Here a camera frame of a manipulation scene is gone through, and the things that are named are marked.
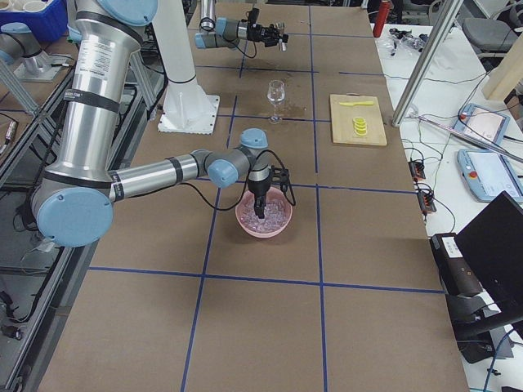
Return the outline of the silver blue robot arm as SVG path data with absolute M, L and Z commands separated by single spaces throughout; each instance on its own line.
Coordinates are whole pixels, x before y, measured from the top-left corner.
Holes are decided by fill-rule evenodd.
M 284 46 L 277 24 L 264 26 L 259 11 L 243 19 L 219 18 L 215 2 L 204 1 L 200 30 L 187 31 L 179 1 L 76 1 L 70 32 L 79 40 L 56 161 L 47 166 L 30 206 L 39 233 L 62 247 L 98 241 L 114 219 L 114 205 L 207 177 L 223 189 L 244 179 L 252 209 L 265 217 L 270 187 L 288 187 L 288 173 L 267 161 L 270 149 L 259 128 L 242 132 L 238 146 L 223 153 L 198 149 L 156 163 L 114 170 L 117 148 L 132 138 L 123 128 L 121 99 L 129 75 L 139 97 L 163 104 L 164 132 L 212 133 L 220 99 L 199 85 L 192 48 L 234 47 L 239 42 Z
M 288 35 L 284 32 L 284 23 L 263 26 L 257 21 L 260 13 L 257 7 L 248 10 L 241 20 L 216 17 L 216 1 L 202 1 L 200 7 L 199 31 L 194 35 L 198 49 L 239 48 L 240 42 L 245 41 L 287 50 Z

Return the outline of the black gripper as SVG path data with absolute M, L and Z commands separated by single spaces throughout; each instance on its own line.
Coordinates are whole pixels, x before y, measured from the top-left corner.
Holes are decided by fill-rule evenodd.
M 261 42 L 265 47 L 286 47 L 288 35 L 284 33 L 285 23 L 271 23 L 264 27 L 257 23 L 260 10 L 254 7 L 247 13 L 246 37 L 250 42 Z
M 278 185 L 280 190 L 286 194 L 291 189 L 288 169 L 271 165 L 248 174 L 248 190 L 255 198 L 265 197 L 272 185 Z

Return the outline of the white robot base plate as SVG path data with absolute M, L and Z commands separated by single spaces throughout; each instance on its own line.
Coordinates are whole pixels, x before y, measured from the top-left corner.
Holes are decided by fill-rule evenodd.
M 167 94 L 158 129 L 161 132 L 210 135 L 217 120 L 220 96 L 203 95 L 194 104 L 182 93 Z

